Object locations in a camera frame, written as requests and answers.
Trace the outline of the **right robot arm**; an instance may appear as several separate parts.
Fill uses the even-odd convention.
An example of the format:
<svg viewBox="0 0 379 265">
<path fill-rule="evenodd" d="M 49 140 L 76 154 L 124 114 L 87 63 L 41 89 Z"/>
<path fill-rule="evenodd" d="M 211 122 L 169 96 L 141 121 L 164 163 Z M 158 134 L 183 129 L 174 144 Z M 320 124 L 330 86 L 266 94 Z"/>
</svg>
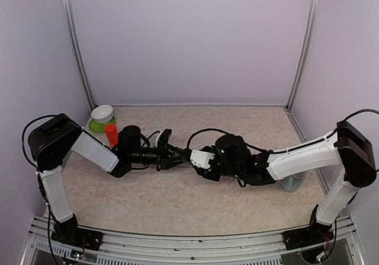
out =
<svg viewBox="0 0 379 265">
<path fill-rule="evenodd" d="M 377 178 L 371 142 L 347 121 L 335 130 L 308 143 L 278 151 L 251 154 L 241 136 L 225 134 L 215 144 L 193 150 L 191 165 L 206 179 L 221 176 L 238 179 L 250 186 L 265 186 L 316 168 L 340 166 L 339 177 L 324 201 L 316 206 L 314 221 L 303 230 L 303 239 L 318 242 L 342 209 L 364 187 Z"/>
</svg>

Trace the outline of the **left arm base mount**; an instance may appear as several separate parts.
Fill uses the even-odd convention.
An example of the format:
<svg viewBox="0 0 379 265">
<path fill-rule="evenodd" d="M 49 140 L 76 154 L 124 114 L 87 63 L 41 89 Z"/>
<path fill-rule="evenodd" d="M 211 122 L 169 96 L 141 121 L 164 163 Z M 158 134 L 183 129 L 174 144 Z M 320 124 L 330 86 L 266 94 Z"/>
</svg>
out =
<svg viewBox="0 0 379 265">
<path fill-rule="evenodd" d="M 92 229 L 78 227 L 78 221 L 73 216 L 65 222 L 58 222 L 54 225 L 52 240 L 62 244 L 99 251 L 103 233 Z"/>
</svg>

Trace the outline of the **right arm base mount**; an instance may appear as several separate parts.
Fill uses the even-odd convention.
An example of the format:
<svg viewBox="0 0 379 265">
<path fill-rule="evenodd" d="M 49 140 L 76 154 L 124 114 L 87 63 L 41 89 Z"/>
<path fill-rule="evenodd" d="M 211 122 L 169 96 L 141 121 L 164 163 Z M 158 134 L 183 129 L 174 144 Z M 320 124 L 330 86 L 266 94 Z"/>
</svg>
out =
<svg viewBox="0 0 379 265">
<path fill-rule="evenodd" d="M 286 250 L 294 250 L 332 240 L 332 225 L 320 224 L 315 218 L 299 229 L 287 230 L 282 233 Z"/>
</svg>

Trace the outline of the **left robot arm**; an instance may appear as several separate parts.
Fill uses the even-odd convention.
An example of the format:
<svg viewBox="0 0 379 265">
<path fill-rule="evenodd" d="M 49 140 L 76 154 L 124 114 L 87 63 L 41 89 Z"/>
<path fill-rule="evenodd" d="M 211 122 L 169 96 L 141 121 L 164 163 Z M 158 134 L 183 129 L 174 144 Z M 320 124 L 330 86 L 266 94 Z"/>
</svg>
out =
<svg viewBox="0 0 379 265">
<path fill-rule="evenodd" d="M 110 148 L 100 142 L 64 113 L 46 115 L 41 126 L 28 136 L 22 136 L 23 146 L 32 155 L 30 162 L 37 169 L 41 192 L 50 214 L 60 226 L 60 235 L 70 244 L 83 238 L 72 211 L 63 183 L 63 169 L 72 153 L 79 155 L 115 178 L 121 178 L 134 165 L 155 165 L 158 171 L 168 170 L 189 160 L 190 151 L 169 143 L 172 131 L 160 132 L 155 146 L 135 125 L 126 126 L 118 133 L 118 142 Z"/>
</svg>

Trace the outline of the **red pill bottle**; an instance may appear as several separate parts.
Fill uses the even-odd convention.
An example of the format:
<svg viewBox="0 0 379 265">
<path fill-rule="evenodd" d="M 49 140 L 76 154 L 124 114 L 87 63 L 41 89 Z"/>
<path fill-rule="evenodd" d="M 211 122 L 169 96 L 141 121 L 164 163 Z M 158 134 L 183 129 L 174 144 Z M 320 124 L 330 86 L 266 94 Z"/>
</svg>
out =
<svg viewBox="0 0 379 265">
<path fill-rule="evenodd" d="M 110 148 L 113 148 L 118 144 L 118 130 L 115 124 L 108 124 L 104 127 L 105 134 L 107 136 Z"/>
</svg>

